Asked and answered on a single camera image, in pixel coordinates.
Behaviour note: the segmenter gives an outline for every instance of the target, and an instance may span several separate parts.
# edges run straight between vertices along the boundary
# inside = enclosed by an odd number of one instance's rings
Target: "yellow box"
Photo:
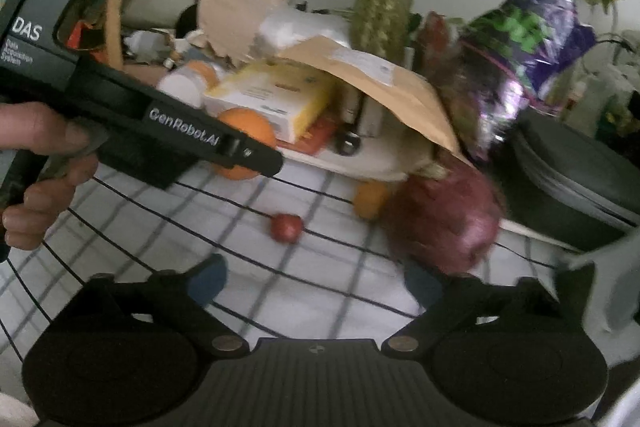
[[[263,115],[278,140],[297,142],[334,96],[337,79],[325,71],[293,62],[264,60],[225,77],[204,95],[211,116],[233,107]]]

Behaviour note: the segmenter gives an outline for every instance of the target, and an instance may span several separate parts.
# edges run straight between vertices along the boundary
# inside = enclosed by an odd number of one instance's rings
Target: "brown paper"
[[[462,158],[458,140],[436,91],[417,74],[373,55],[352,52],[326,37],[314,37],[278,56],[341,78],[380,102],[406,126]]]
[[[281,0],[200,0],[198,28],[220,57],[249,62],[260,24]]]

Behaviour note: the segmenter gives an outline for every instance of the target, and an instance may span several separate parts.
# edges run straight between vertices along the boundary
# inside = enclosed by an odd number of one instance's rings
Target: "black case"
[[[640,169],[533,110],[493,170],[511,219],[579,250],[603,247],[640,225]]]

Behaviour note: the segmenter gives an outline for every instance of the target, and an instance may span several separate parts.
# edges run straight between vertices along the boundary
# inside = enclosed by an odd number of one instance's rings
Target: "finger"
[[[78,187],[93,178],[97,170],[98,156],[95,154],[84,158],[74,158],[69,162],[69,170],[65,180],[70,185]]]
[[[28,234],[18,232],[7,232],[4,234],[4,242],[9,247],[18,248],[19,250],[35,250],[44,240],[44,234]]]
[[[71,204],[76,188],[65,180],[46,180],[27,188],[24,207],[33,212],[57,214]]]
[[[2,213],[2,225],[7,232],[34,235],[45,233],[56,222],[56,219],[58,219],[57,213],[33,212],[26,209],[23,204],[10,206]]]
[[[71,154],[90,142],[78,124],[66,121],[43,103],[0,106],[0,150],[28,149],[36,154]]]

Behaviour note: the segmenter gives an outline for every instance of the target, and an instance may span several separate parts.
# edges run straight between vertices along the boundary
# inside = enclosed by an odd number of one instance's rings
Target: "orange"
[[[269,147],[276,147],[276,135],[271,128],[269,120],[254,110],[244,107],[228,109],[218,115],[218,120],[228,126],[238,129],[249,135],[254,140],[262,142]],[[219,165],[214,165],[218,174],[228,180],[250,180],[258,175],[258,172],[236,165],[232,169],[225,169]]]
[[[361,182],[353,198],[353,211],[366,221],[375,221],[380,217],[382,207],[389,198],[389,188],[380,181]]]

